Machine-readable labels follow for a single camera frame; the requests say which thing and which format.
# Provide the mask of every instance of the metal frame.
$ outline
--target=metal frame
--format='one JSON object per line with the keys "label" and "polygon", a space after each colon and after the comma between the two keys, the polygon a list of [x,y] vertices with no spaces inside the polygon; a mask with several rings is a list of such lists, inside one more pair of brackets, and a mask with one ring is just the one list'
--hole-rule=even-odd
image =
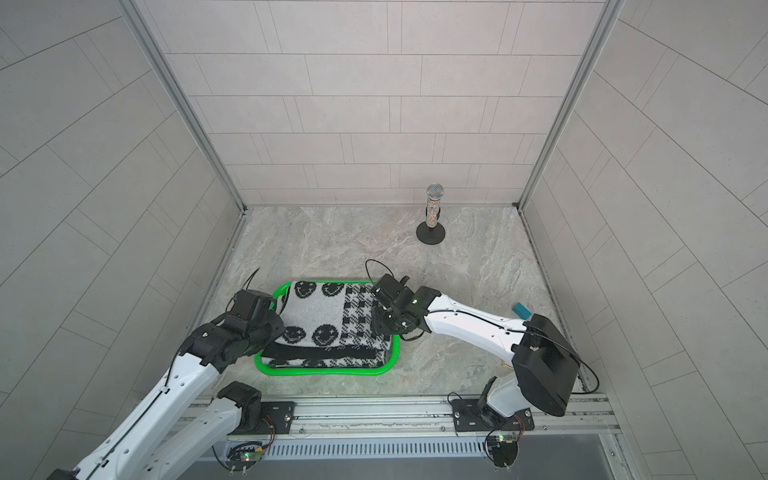
{"label": "metal frame", "polygon": [[557,144],[558,139],[565,128],[565,124],[568,121],[568,116],[571,115],[571,112],[576,105],[576,100],[578,100],[579,95],[581,95],[581,92],[584,90],[584,85],[587,83],[587,79],[594,68],[594,64],[598,60],[598,56],[600,56],[600,50],[603,48],[608,35],[611,33],[611,29],[616,22],[616,18],[618,17],[619,10],[623,3],[624,0],[607,0],[607,2],[605,2],[605,6],[600,13],[600,18],[598,18],[598,22],[594,26],[592,36],[589,38],[584,54],[581,56],[581,60],[576,68],[576,73],[574,73],[574,77],[571,80],[571,85],[568,87],[568,91],[563,97],[563,103],[560,105],[558,114],[555,116],[554,122],[549,129],[549,133],[547,133],[544,146],[541,148],[541,152],[539,152],[531,176],[528,178],[528,182],[525,184],[523,193],[520,196],[519,210],[524,210],[531,199],[536,183],[541,177],[544,167],[549,161],[549,157],[552,155],[554,146]]}
{"label": "metal frame", "polygon": [[133,0],[115,0],[115,3],[117,3],[125,22],[128,24],[131,32],[133,32],[136,41],[138,41],[141,50],[144,52],[144,55],[146,55],[150,65],[152,65],[154,72],[159,77],[160,83],[165,87],[170,99],[176,105],[179,115],[181,115],[184,123],[187,124],[187,127],[190,129],[190,133],[192,133],[193,139],[200,147],[200,151],[205,158],[208,159],[211,166],[216,171],[217,176],[224,182],[231,197],[235,200],[238,210],[243,213],[247,208],[245,201],[240,196],[240,192],[237,191],[232,179],[230,179],[229,174],[224,169],[219,155],[216,153],[208,135],[205,133],[200,120],[194,113],[194,110],[187,100],[187,96],[182,92],[178,80],[174,77],[168,63],[165,61],[165,57],[157,46],[157,42],[152,37],[141,13],[136,8]]}

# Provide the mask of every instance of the mounting plate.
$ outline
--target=mounting plate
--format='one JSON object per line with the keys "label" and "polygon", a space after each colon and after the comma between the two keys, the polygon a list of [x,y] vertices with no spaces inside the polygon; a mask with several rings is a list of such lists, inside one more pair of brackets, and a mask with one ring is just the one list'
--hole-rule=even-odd
{"label": "mounting plate", "polygon": [[[477,399],[453,399],[453,426],[457,432],[487,432],[490,428],[480,418]],[[523,421],[526,432],[535,428],[530,409],[520,410],[515,414]],[[521,430],[517,419],[511,417],[500,429],[506,432],[519,432]]]}

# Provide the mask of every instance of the tile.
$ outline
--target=tile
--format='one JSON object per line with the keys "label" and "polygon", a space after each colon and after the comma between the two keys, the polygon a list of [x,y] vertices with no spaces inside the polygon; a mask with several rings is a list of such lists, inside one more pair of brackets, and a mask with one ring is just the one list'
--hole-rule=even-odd
{"label": "tile", "polygon": [[283,53],[387,52],[384,2],[271,2]]}
{"label": "tile", "polygon": [[587,328],[589,329],[589,333],[594,335],[604,326],[613,322],[615,319],[616,316],[614,315],[614,311],[611,310],[609,306],[606,306],[597,315],[587,321]]}
{"label": "tile", "polygon": [[568,91],[578,55],[533,55],[520,89],[523,97],[560,97]]}
{"label": "tile", "polygon": [[584,181],[603,149],[600,140],[574,112],[558,140],[558,150],[571,165],[579,181]]}
{"label": "tile", "polygon": [[62,223],[0,286],[3,316],[24,319],[3,327],[0,391],[11,392],[108,259]]}
{"label": "tile", "polygon": [[303,55],[195,55],[214,95],[311,95]]}
{"label": "tile", "polygon": [[536,205],[536,210],[541,217],[541,223],[544,225],[544,229],[549,232],[558,221],[558,218],[562,217],[562,212],[560,211],[558,203],[554,200],[552,192],[549,190],[549,187],[547,187],[547,184],[543,182],[538,183],[531,198]]}
{"label": "tile", "polygon": [[508,10],[493,2],[405,2],[402,53],[496,55]]}
{"label": "tile", "polygon": [[[149,356],[146,357],[147,361],[143,362],[143,365],[139,365],[141,371],[138,373],[138,376],[135,376],[134,374],[136,381],[133,386],[130,387],[130,390],[144,394],[149,393],[149,391],[157,385],[157,381],[160,380],[160,377],[168,371],[174,352],[178,350],[182,339],[187,337],[187,331],[195,320],[195,313],[200,307],[203,293],[204,292],[200,287],[195,285],[193,281],[188,280],[181,290],[179,300],[170,311],[170,315],[167,315],[164,325],[157,325],[154,322],[150,322],[149,319],[153,313],[149,312],[149,315],[147,316],[147,325],[152,325],[152,328],[154,329],[153,338],[157,337],[157,340],[155,340],[154,346],[151,347]],[[160,327],[162,327],[162,329],[160,329],[160,334],[158,335],[157,329]],[[120,403],[116,402],[116,405],[119,410]]]}
{"label": "tile", "polygon": [[743,199],[768,179],[768,105],[678,58],[644,112]]}
{"label": "tile", "polygon": [[491,126],[493,125],[493,117],[496,116],[496,106],[498,105],[498,97],[488,97],[485,99],[485,108],[482,112],[482,120],[480,121],[481,134],[491,133]]}
{"label": "tile", "polygon": [[683,351],[675,331],[615,238],[598,250],[589,265],[640,367]]}
{"label": "tile", "polygon": [[176,105],[168,96],[168,92],[165,90],[163,84],[160,83],[160,79],[153,71],[148,72],[141,77],[141,82],[149,90],[149,94],[152,95],[152,99],[163,112],[164,117],[170,117],[170,114],[176,111]]}
{"label": "tile", "polygon": [[214,226],[200,209],[192,210],[189,220],[181,227],[181,232],[157,268],[157,275],[176,291],[181,291],[213,229]]}
{"label": "tile", "polygon": [[273,164],[343,164],[337,134],[263,134]]}
{"label": "tile", "polygon": [[182,227],[215,177],[208,160],[195,151],[163,187],[155,203]]}
{"label": "tile", "polygon": [[607,148],[603,148],[600,156],[594,162],[594,165],[592,165],[592,168],[589,169],[587,176],[581,182],[581,184],[584,185],[584,188],[587,190],[592,188],[594,181],[597,180],[598,175],[600,175],[600,173],[603,171],[605,166],[608,165],[608,162],[611,161],[611,159],[616,160],[611,156],[611,152],[609,152]]}
{"label": "tile", "polygon": [[97,247],[101,248],[105,253],[111,255],[120,245],[114,238],[103,231],[96,223],[93,223],[90,218],[83,215],[83,213],[74,209],[65,221],[70,227],[77,230],[83,237],[89,239],[95,243]]}
{"label": "tile", "polygon": [[400,97],[389,97],[389,132],[400,132]]}
{"label": "tile", "polygon": [[768,343],[768,325],[765,322],[768,316],[768,295],[764,288],[766,282],[768,263],[723,287],[723,293],[764,343]]}
{"label": "tile", "polygon": [[696,262],[696,257],[688,250],[688,247],[682,247],[674,255],[666,259],[664,263],[646,275],[643,281],[651,293],[653,293]]}
{"label": "tile", "polygon": [[668,382],[669,380],[676,379],[679,376],[687,375],[692,372],[696,372],[696,366],[690,361],[690,357],[685,352],[676,353],[671,357],[663,359],[660,362],[656,362],[643,369],[645,378],[648,380],[650,386]]}
{"label": "tile", "polygon": [[601,10],[596,3],[528,3],[512,54],[581,55]]}
{"label": "tile", "polygon": [[318,188],[388,188],[389,165],[315,165]]}
{"label": "tile", "polygon": [[176,223],[168,216],[168,214],[165,213],[165,210],[163,210],[156,202],[152,202],[149,208],[147,208],[147,212],[152,215],[155,220],[160,222],[160,225],[162,225],[163,228],[171,234],[171,236],[176,237],[176,235],[179,234],[179,230],[181,230],[181,228],[176,225]]}
{"label": "tile", "polygon": [[193,54],[165,55],[174,77],[187,95],[212,95],[208,82]]}
{"label": "tile", "polygon": [[476,133],[483,108],[483,97],[403,97],[402,131]]}
{"label": "tile", "polygon": [[661,130],[627,172],[718,285],[768,260],[765,224]]}
{"label": "tile", "polygon": [[600,354],[595,347],[584,317],[581,315],[576,298],[571,292],[571,286],[565,278],[560,262],[554,262],[547,270],[549,286],[560,306],[563,322],[568,325],[570,341],[576,353],[585,361],[593,362]]}
{"label": "tile", "polygon": [[258,190],[260,196],[251,205],[334,205],[336,199],[330,189]]}
{"label": "tile", "polygon": [[61,430],[45,455],[32,480],[45,480],[57,468],[72,470],[86,455],[90,455],[103,441],[103,435]]}
{"label": "tile", "polygon": [[571,285],[571,292],[576,298],[582,316],[584,319],[591,319],[608,305],[608,301],[600,290],[600,285],[594,278],[589,263],[584,258],[568,225],[565,225],[557,238],[552,241],[552,246],[558,255],[563,273]]}
{"label": "tile", "polygon": [[412,188],[339,188],[333,194],[337,205],[413,204]]}
{"label": "tile", "polygon": [[680,54],[669,48],[664,52],[664,55],[661,56],[661,60],[659,60],[654,71],[651,72],[650,77],[645,81],[640,93],[637,94],[637,97],[633,100],[635,107],[640,108],[641,110],[645,108],[645,105],[647,105],[650,98],[656,93],[656,89],[659,88],[659,85],[667,76],[670,68],[672,68],[672,65],[674,65],[674,62],[677,61],[677,57],[679,56]]}
{"label": "tile", "polygon": [[693,471],[688,465],[682,450],[672,452],[647,453],[643,455],[650,473],[653,475],[689,475]]}
{"label": "tile", "polygon": [[491,132],[546,134],[560,108],[558,97],[503,97],[498,99]]}
{"label": "tile", "polygon": [[305,132],[389,131],[387,97],[296,97]]}
{"label": "tile", "polygon": [[197,258],[192,273],[190,273],[192,281],[203,286],[211,283],[218,267],[219,259],[224,249],[227,248],[227,242],[234,235],[234,227],[237,225],[240,217],[238,209],[235,208],[233,203],[229,202],[228,208],[219,217],[214,231],[210,233],[203,251]]}
{"label": "tile", "polygon": [[523,188],[531,175],[531,165],[481,165],[476,187]]}
{"label": "tile", "polygon": [[421,95],[517,95],[530,61],[525,55],[425,55],[423,58]]}
{"label": "tile", "polygon": [[5,280],[91,188],[47,147],[0,178],[0,279]]}
{"label": "tile", "polygon": [[112,91],[74,41],[0,71],[0,145],[25,158]]}
{"label": "tile", "polygon": [[225,165],[265,163],[261,160],[250,134],[211,134],[208,137]]}
{"label": "tile", "polygon": [[444,164],[512,164],[523,135],[447,134]]}
{"label": "tile", "polygon": [[160,295],[169,299],[171,302],[176,302],[179,298],[179,292],[173,288],[168,282],[161,279],[157,274],[152,276],[152,280],[149,281],[149,286],[155,289]]}
{"label": "tile", "polygon": [[292,131],[281,97],[197,97],[197,102],[213,133]]}
{"label": "tile", "polygon": [[402,2],[387,2],[387,53],[402,53]]}
{"label": "tile", "polygon": [[498,43],[499,55],[510,55],[512,53],[512,47],[515,46],[515,39],[518,35],[518,28],[520,28],[520,17],[522,16],[524,6],[525,4],[522,3],[509,4],[502,39]]}
{"label": "tile", "polygon": [[595,73],[579,97],[576,112],[622,167],[654,129],[653,122]]}
{"label": "tile", "polygon": [[18,49],[15,43],[8,38],[8,36],[0,30],[0,58],[10,65],[16,63],[19,60],[23,60],[25,55]]}
{"label": "tile", "polygon": [[768,442],[745,445],[761,472],[768,472]]}
{"label": "tile", "polygon": [[654,453],[678,450],[680,446],[675,434],[667,424],[659,402],[632,355],[619,324],[613,322],[597,332],[594,342],[640,451]]}
{"label": "tile", "polygon": [[[80,298],[75,309],[119,331],[173,239],[150,214],[143,215]],[[121,295],[112,294],[118,291]]]}
{"label": "tile", "polygon": [[149,2],[169,53],[267,53],[250,2]]}
{"label": "tile", "polygon": [[8,0],[0,28],[29,56],[118,17],[114,4],[98,0]]}
{"label": "tile", "polygon": [[740,0],[653,2],[639,29],[682,55],[728,78],[766,33],[768,5]]}
{"label": "tile", "polygon": [[96,48],[94,42],[88,37],[88,33],[78,35],[73,39],[74,43],[78,44],[78,47],[88,57],[91,65],[96,69],[102,80],[109,86],[109,89],[113,93],[118,93],[123,88],[123,84],[118,79],[118,76],[114,74],[112,67],[109,66],[104,56]]}
{"label": "tile", "polygon": [[424,188],[439,183],[445,188],[461,188],[467,184],[469,165],[403,164],[400,165],[400,187]]}
{"label": "tile", "polygon": [[233,165],[242,188],[308,188],[301,165]]}
{"label": "tile", "polygon": [[589,260],[591,259],[602,247],[605,245],[605,242],[608,241],[609,238],[611,238],[614,235],[614,233],[611,231],[611,228],[606,223],[603,228],[600,229],[597,235],[594,236],[592,240],[587,244],[586,247],[584,247],[584,257]]}
{"label": "tile", "polygon": [[428,164],[435,135],[352,134],[352,146],[356,164]]}
{"label": "tile", "polygon": [[109,427],[112,425],[113,421],[114,417],[110,417],[109,415],[73,409],[72,413],[69,414],[67,421],[64,422],[64,426],[61,428],[71,432],[107,435],[109,433]]}
{"label": "tile", "polygon": [[616,22],[594,70],[623,96],[634,100],[667,47],[623,22]]}
{"label": "tile", "polygon": [[221,183],[220,178],[214,180],[210,187],[208,187],[208,190],[205,190],[205,194],[203,194],[203,201],[208,205],[210,211],[214,213],[217,220],[221,217],[224,208],[230,200],[232,200],[232,196],[227,187]]}
{"label": "tile", "polygon": [[56,332],[0,407],[4,475],[30,478],[41,460],[40,448],[54,441],[106,352],[67,330]]}
{"label": "tile", "polygon": [[306,55],[306,68],[315,95],[418,95],[422,59],[415,55]]}
{"label": "tile", "polygon": [[743,203],[758,217],[768,212],[768,180],[744,197]]}
{"label": "tile", "polygon": [[571,225],[579,246],[585,248],[605,225],[605,220],[567,164],[552,187],[552,195]]}
{"label": "tile", "polygon": [[89,193],[78,210],[121,242],[172,175],[152,145],[143,141]]}
{"label": "tile", "polygon": [[341,139],[341,149],[342,149],[342,152],[344,153],[344,163],[354,164],[355,152],[352,149],[352,135],[340,134],[339,138]]}
{"label": "tile", "polygon": [[67,316],[64,323],[61,324],[61,328],[67,329],[72,333],[77,333],[79,336],[83,336],[99,345],[106,346],[107,348],[112,346],[114,339],[118,336],[118,333],[113,329],[109,329],[99,322],[95,322],[86,316],[82,316],[74,310]]}
{"label": "tile", "polygon": [[738,88],[746,89],[749,84],[768,65],[768,37],[765,35],[749,55],[744,58],[741,65],[728,77],[728,81]]}
{"label": "tile", "polygon": [[452,188],[448,195],[444,195],[440,203],[451,204],[484,204],[488,196],[487,188]]}
{"label": "tile", "polygon": [[88,37],[123,85],[130,84],[151,70],[138,42],[122,18],[90,30]]}
{"label": "tile", "polygon": [[646,276],[683,242],[616,160],[609,160],[589,194],[624,251]]}
{"label": "tile", "polygon": [[[697,478],[760,480],[760,473],[698,373],[654,387]],[[717,436],[711,426],[719,425]]]}
{"label": "tile", "polygon": [[149,91],[136,81],[74,122],[48,146],[95,187],[163,119]]}
{"label": "tile", "polygon": [[[142,293],[112,348],[78,400],[79,409],[112,417],[120,412],[173,306],[151,287]],[[167,354],[173,355],[173,350],[169,349]]]}
{"label": "tile", "polygon": [[266,49],[269,53],[282,53],[283,47],[280,45],[280,37],[275,29],[275,21],[272,19],[272,9],[269,2],[254,2],[256,13],[259,16],[259,25],[264,34]]}
{"label": "tile", "polygon": [[742,442],[765,442],[768,419],[760,411],[768,402],[768,385],[761,372],[768,366],[768,349],[701,265],[682,272],[654,297]]}
{"label": "tile", "polygon": [[179,165],[183,165],[197,148],[192,134],[178,112],[157,127],[156,133]]}
{"label": "tile", "polygon": [[557,255],[554,253],[552,243],[549,241],[549,237],[547,237],[547,230],[544,229],[536,206],[533,203],[528,204],[524,215],[528,223],[528,232],[531,234],[533,244],[538,251],[541,268],[546,271],[558,259]]}

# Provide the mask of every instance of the black round base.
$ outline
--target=black round base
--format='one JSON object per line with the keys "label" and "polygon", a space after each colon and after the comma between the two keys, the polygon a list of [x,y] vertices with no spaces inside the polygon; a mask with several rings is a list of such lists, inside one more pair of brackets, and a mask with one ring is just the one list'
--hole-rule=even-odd
{"label": "black round base", "polygon": [[437,245],[445,239],[445,228],[440,223],[429,228],[426,222],[421,222],[416,228],[416,238],[427,245]]}

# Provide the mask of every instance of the blue object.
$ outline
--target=blue object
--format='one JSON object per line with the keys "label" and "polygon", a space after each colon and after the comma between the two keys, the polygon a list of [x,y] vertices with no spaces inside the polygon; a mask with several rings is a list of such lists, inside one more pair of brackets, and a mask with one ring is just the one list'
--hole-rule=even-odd
{"label": "blue object", "polygon": [[533,316],[533,313],[531,313],[530,310],[525,308],[523,304],[520,302],[517,302],[515,305],[512,306],[512,311],[515,312],[515,314],[523,320],[527,320]]}

